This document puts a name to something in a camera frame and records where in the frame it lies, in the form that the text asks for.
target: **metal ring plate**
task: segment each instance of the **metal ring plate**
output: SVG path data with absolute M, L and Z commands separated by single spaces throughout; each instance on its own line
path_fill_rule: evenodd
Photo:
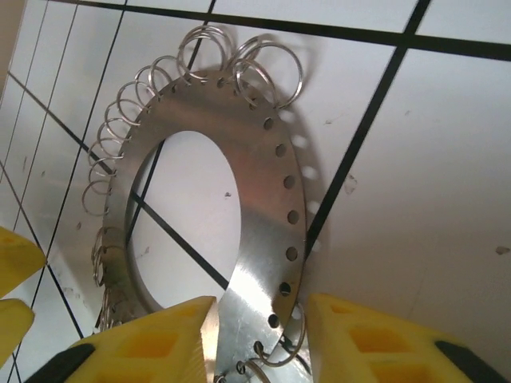
M 219 303 L 216 370 L 226 373 L 229 382 L 245 381 L 236 372 L 236 363 L 257 357 L 256 341 L 267 351 L 274 349 L 295 304 L 306 234 L 303 185 L 287 129 L 271 104 L 252 89 L 258 106 L 250 109 L 227 82 L 228 72 L 197 75 L 208 82 L 190 79 L 186 86 L 177 79 L 163 88 L 161 97 L 148 103 L 149 112 L 138 117 L 140 125 L 132 127 L 131 139 L 122 144 L 124 155 L 115 160 L 117 174 L 110 179 L 103 220 L 107 228 L 102 235 L 103 280 L 111 292 L 115 310 L 109 314 L 114 322 L 161 309 L 127 252 L 129 194 L 144 161 L 162 140 L 182 131 L 209 137 L 231 166 L 241 210 L 238 259 Z M 284 182 L 288 176 L 293 184 Z M 288 253 L 290 248 L 296 253 Z M 278 323 L 272 321 L 274 315 Z

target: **small hole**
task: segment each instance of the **small hole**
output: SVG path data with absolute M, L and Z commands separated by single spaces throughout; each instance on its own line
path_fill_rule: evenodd
M 270 130 L 273 126 L 273 119 L 271 117 L 268 117 L 266 120 L 264 120 L 264 130 Z
M 294 225 L 295 223 L 297 223 L 298 222 L 298 218 L 299 218 L 299 215 L 298 215 L 298 212 L 296 210 L 291 210 L 289 212 L 289 214 L 287 214 L 287 221 L 291 225 Z
M 284 187 L 286 189 L 291 189 L 293 186 L 295 186 L 295 177 L 287 176 L 284 178 Z
M 255 341 L 254 343 L 255 353 L 263 353 L 263 350 L 264 350 L 263 343 L 261 343 L 260 341 Z
M 286 145 L 280 144 L 275 148 L 275 154 L 277 157 L 284 157 L 284 154 L 286 154 Z
M 287 282 L 282 282 L 280 283 L 279 291 L 283 297 L 287 297 L 291 293 L 291 286 Z
M 240 375 L 245 373 L 245 366 L 242 361 L 238 361 L 238 363 L 236 363 L 236 371 L 238 371 Z
M 296 247 L 289 247 L 286 250 L 286 257 L 290 261 L 294 261 L 298 258 L 298 250 L 296 250 Z
M 270 315 L 268 317 L 268 325 L 270 325 L 272 329 L 279 327 L 279 317 L 277 317 L 275 314 Z

